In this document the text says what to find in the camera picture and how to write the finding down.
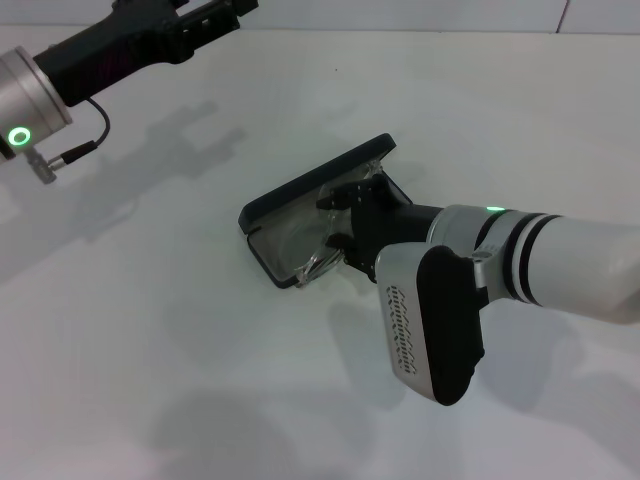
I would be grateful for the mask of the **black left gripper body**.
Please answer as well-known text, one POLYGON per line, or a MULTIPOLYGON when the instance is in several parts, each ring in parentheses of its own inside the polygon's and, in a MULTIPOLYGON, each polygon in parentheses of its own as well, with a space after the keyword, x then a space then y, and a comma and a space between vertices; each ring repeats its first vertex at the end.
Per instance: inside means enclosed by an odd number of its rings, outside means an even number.
POLYGON ((75 106, 150 65, 181 63, 177 9, 183 1, 115 1, 100 22, 34 57, 67 106, 75 106))

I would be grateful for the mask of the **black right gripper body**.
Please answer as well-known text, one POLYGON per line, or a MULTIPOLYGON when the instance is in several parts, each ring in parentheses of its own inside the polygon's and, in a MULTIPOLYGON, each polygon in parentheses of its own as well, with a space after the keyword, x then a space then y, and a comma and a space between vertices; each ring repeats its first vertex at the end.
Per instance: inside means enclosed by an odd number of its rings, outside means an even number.
POLYGON ((375 264, 386 246, 425 242, 441 207, 403 203, 394 193, 361 190, 350 198, 351 234, 343 247, 347 263, 376 280, 375 264))

